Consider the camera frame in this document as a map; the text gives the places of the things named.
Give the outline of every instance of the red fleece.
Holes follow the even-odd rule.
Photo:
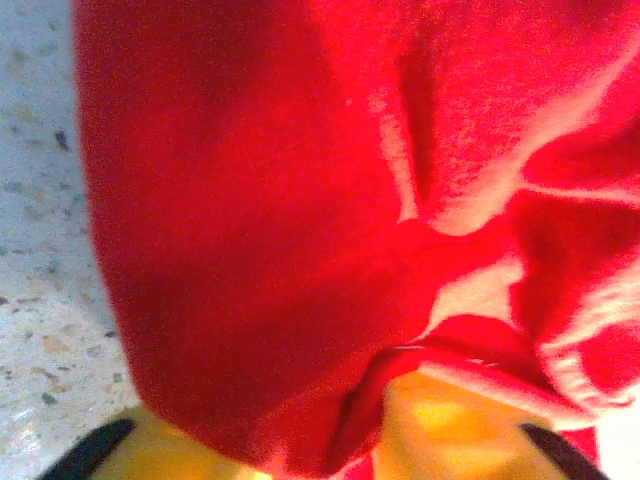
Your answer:
[[[418,366],[559,428],[628,403],[637,2],[75,7],[96,251],[152,410],[327,476]]]

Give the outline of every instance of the white floor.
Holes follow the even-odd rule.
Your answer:
[[[0,0],[0,479],[137,402],[87,239],[69,18],[68,0]],[[638,432],[640,409],[603,422],[614,480],[640,478]]]

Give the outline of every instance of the red fabric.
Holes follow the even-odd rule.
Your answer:
[[[145,403],[307,476],[375,443],[389,358],[571,428],[627,404],[636,3],[76,2],[92,231]]]

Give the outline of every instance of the red sweatshirt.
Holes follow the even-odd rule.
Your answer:
[[[638,2],[86,0],[75,28],[96,251],[162,417],[320,477],[419,366],[563,430],[630,402]]]

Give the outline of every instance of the speckled floor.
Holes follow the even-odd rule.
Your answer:
[[[137,403],[87,238],[68,0],[0,0],[0,479],[30,479]],[[599,428],[640,478],[640,408]]]

